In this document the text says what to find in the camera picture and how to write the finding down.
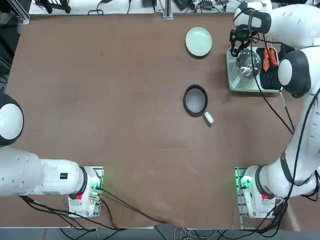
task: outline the black label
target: black label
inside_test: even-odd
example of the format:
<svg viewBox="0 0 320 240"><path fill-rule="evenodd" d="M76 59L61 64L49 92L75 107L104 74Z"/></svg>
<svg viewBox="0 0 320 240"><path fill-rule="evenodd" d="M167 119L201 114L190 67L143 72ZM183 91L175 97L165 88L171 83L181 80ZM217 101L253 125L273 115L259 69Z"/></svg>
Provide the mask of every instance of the black label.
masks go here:
<svg viewBox="0 0 320 240"><path fill-rule="evenodd" d="M67 172L60 173L60 179L68 179L68 173Z"/></svg>

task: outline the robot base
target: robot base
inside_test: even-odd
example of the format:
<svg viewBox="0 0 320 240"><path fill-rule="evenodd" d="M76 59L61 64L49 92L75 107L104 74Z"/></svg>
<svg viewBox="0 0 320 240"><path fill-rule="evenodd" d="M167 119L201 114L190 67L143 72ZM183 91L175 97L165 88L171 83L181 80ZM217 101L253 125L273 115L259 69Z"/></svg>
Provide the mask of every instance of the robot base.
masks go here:
<svg viewBox="0 0 320 240"><path fill-rule="evenodd" d="M276 198L263 199L256 186L256 170L258 166L236 167L235 180L237 190L237 203L239 208L241 229L245 229L244 217L265 218L273 209Z"/></svg>
<svg viewBox="0 0 320 240"><path fill-rule="evenodd" d="M94 187L102 187L104 180L103 166L83 166L87 173L87 184L84 193L76 199L68 197L69 212L79 214L86 218L99 217L101 212L100 198L102 191Z"/></svg>

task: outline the brown table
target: brown table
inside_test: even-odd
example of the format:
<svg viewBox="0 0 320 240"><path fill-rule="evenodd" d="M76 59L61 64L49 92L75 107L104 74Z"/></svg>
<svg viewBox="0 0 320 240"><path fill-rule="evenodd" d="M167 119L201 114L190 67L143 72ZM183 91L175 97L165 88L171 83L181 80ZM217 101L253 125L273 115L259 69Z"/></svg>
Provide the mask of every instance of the brown table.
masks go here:
<svg viewBox="0 0 320 240"><path fill-rule="evenodd" d="M40 158L104 166L105 188L176 226L231 228L234 168L272 163L291 138L259 94L229 90L232 19L232 14L33 19L23 29L7 88L25 116L14 147ZM212 36L204 59L186 51L186 33L195 26ZM191 84L208 93L212 127L183 108ZM296 122L302 100L285 97ZM287 120L280 97L268 100ZM36 199L68 208L66 197ZM106 200L121 227L154 224ZM315 209L318 204L295 198L282 228L318 231L310 217L316 217ZM66 226L18 197L1 198L0 211L2 227ZM235 219L238 228L239 216ZM105 210L97 220L110 224Z"/></svg>

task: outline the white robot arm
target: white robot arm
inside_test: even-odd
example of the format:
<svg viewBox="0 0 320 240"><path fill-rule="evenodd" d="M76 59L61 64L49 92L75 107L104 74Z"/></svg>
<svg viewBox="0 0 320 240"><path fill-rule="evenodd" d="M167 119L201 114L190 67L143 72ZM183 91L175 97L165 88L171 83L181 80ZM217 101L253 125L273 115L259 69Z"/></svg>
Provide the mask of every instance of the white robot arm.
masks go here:
<svg viewBox="0 0 320 240"><path fill-rule="evenodd" d="M304 97L304 108L295 133L281 156L270 165L250 166L242 178L243 194L251 218L264 218L274 207L275 197L288 196L302 125L307 109L320 88L320 9L305 4L273 10L264 10L264 7L261 2L240 4L234 15L234 24L237 28L265 34L296 49L279 63L278 79L293 97ZM315 171L319 166L320 108L316 101L303 131L290 196L307 194L316 188Z"/></svg>
<svg viewBox="0 0 320 240"><path fill-rule="evenodd" d="M0 196L68 195L69 211L95 217L102 179L90 166L64 159L40 159L8 147L21 135L24 115L19 104L0 92Z"/></svg>

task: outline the pan handle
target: pan handle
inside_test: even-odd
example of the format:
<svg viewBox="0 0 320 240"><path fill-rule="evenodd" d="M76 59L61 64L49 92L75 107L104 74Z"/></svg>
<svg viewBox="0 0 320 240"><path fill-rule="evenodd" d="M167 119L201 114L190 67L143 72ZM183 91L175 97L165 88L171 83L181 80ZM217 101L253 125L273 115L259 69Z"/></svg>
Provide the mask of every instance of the pan handle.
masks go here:
<svg viewBox="0 0 320 240"><path fill-rule="evenodd" d="M210 123L213 124L214 123L214 118L211 116L211 114L209 112L205 112L203 114L203 116L205 117L205 119Z"/></svg>

